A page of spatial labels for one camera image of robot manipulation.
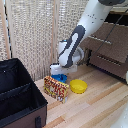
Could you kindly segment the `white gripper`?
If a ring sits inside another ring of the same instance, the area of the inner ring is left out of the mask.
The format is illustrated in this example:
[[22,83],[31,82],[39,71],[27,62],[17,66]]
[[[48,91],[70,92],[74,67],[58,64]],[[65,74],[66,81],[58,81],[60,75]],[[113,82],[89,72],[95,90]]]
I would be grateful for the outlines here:
[[77,66],[73,65],[69,68],[63,68],[60,64],[52,64],[50,66],[50,72],[52,75],[67,74],[77,71]]

